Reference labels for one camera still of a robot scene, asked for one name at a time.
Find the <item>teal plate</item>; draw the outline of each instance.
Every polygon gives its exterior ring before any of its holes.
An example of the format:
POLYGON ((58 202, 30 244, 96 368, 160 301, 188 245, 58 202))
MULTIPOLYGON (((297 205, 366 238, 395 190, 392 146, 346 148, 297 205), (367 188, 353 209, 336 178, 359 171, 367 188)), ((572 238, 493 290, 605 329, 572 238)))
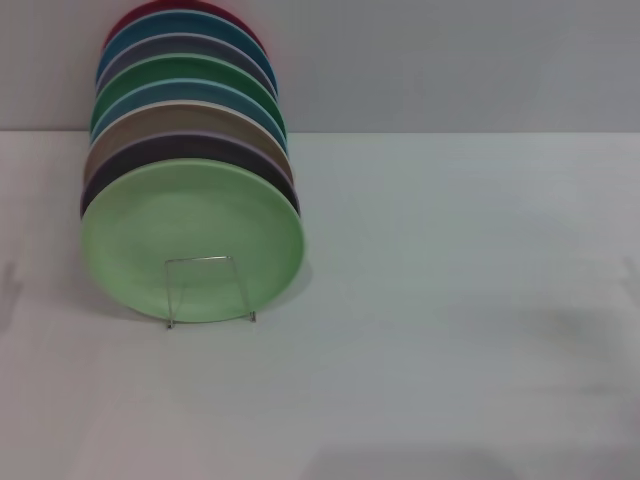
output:
MULTIPOLYGON (((300 218, 271 184, 241 168, 177 159, 136 169, 105 188, 82 222, 91 276, 114 300, 168 318, 165 261, 232 256, 251 310, 282 293, 304 256, 300 218)), ((172 269, 177 322, 246 315, 231 265, 184 262, 172 269)))

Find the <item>green plate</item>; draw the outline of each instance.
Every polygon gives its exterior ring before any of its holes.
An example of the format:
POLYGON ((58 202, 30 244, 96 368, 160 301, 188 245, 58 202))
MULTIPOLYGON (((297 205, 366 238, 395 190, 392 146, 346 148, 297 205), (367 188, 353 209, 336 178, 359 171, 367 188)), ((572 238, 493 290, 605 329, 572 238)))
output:
POLYGON ((278 104, 260 82, 244 70, 217 58, 195 54, 168 54, 134 63, 116 75, 96 98, 90 130, 107 109, 130 91, 160 80, 196 78, 222 83, 250 96, 271 114, 286 137, 286 125, 278 104))
MULTIPOLYGON (((82 247, 91 275, 117 302, 167 318, 166 260, 232 256, 259 310, 292 282, 304 235, 291 204, 262 178, 217 161, 177 159, 105 188, 84 215, 82 247)), ((227 262, 172 265, 176 321, 248 313, 227 262)))

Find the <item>dark green plate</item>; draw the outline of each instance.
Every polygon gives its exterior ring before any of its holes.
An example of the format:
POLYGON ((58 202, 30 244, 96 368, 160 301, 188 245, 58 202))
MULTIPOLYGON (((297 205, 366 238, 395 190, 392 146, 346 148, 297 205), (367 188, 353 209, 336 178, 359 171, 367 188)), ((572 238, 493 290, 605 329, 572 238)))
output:
POLYGON ((120 97, 147 83, 175 78, 196 78, 235 88, 258 102, 274 118, 280 129, 286 126, 278 104, 269 91, 244 70, 205 55, 169 54, 143 60, 116 75, 100 92, 91 114, 90 131, 102 114, 120 97))

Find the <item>white surface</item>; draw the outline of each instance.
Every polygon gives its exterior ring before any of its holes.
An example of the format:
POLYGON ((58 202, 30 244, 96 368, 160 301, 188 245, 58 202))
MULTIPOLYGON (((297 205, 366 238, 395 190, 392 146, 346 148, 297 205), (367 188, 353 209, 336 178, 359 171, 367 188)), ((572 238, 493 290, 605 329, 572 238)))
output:
MULTIPOLYGON (((86 128, 140 0, 0 4, 0 128, 86 128)), ((635 0, 219 0, 264 40, 294 132, 640 131, 635 0)))
POLYGON ((293 135, 297 283, 172 332, 84 273, 86 150, 0 134, 3 478, 637 478, 640 136, 293 135))

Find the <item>plate stack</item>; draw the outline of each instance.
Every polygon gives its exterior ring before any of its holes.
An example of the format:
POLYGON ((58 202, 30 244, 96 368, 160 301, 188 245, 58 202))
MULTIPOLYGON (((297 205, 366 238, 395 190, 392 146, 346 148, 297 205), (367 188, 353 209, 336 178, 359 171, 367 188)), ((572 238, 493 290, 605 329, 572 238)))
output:
POLYGON ((102 50, 90 132, 82 245, 113 299, 209 322, 291 283, 304 239, 287 132, 265 49, 240 19, 195 0, 125 15, 102 50), (188 260, 211 257, 226 261, 188 260))

